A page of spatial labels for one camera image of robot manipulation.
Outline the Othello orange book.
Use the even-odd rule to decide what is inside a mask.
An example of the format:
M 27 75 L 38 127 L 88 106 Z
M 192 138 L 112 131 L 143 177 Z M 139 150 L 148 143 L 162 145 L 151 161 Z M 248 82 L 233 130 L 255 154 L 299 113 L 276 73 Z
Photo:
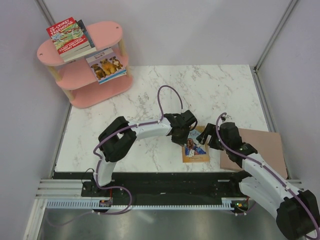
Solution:
M 210 161 L 209 146 L 201 144 L 197 137 L 205 130 L 205 126 L 197 126 L 189 132 L 187 142 L 182 147 L 183 163 L 208 163 Z

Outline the purple dog book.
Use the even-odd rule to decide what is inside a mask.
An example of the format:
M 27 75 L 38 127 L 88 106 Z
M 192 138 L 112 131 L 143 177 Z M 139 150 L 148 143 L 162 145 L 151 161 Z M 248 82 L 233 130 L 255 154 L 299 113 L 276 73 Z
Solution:
M 92 53 L 85 60 L 99 84 L 127 74 L 122 61 L 111 47 Z

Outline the Nineteen Eighty-Four blue book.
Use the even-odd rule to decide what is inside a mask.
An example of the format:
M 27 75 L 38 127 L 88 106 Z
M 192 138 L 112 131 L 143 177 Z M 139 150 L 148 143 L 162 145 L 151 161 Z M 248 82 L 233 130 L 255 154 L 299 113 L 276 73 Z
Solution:
M 67 62 L 70 62 L 70 61 L 74 61 L 78 58 L 81 58 L 81 57 L 84 57 L 86 55 L 90 55 L 92 53 L 95 53 L 97 51 L 97 49 L 95 47 L 91 48 L 91 49 L 88 49 L 86 51 L 83 51 L 81 53 L 77 53 L 73 56 L 70 56 L 70 57 L 67 57 L 66 59 L 63 60 L 64 63 L 67 63 Z

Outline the red Treehouse book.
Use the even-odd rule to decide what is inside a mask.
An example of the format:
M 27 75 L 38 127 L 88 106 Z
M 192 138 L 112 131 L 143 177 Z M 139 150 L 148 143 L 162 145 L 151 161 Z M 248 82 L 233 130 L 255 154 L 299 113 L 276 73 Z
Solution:
M 86 37 L 73 17 L 48 27 L 46 31 L 62 58 L 73 53 L 86 42 Z

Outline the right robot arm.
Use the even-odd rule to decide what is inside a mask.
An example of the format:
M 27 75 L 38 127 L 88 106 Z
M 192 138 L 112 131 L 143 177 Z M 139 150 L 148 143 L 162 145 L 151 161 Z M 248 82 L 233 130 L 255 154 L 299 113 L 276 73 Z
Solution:
M 263 207 L 276 221 L 278 229 L 288 240 L 301 237 L 320 238 L 320 212 L 315 195 L 310 190 L 300 190 L 273 170 L 259 152 L 244 142 L 233 122 L 217 126 L 207 124 L 196 138 L 201 144 L 226 152 L 229 159 L 242 168 L 229 184 L 235 197 L 243 194 Z

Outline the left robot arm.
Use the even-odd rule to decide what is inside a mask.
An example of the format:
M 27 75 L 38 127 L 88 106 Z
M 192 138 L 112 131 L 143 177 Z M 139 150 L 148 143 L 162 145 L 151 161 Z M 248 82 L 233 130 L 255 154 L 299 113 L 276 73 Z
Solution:
M 118 161 L 130 151 L 139 140 L 153 137 L 171 137 L 174 144 L 183 146 L 191 130 L 198 124 L 194 114 L 187 110 L 182 113 L 162 114 L 159 119 L 128 121 L 117 117 L 98 137 L 93 154 L 99 157 L 93 172 L 92 191 L 99 197 L 106 196 L 112 188 L 112 174 Z

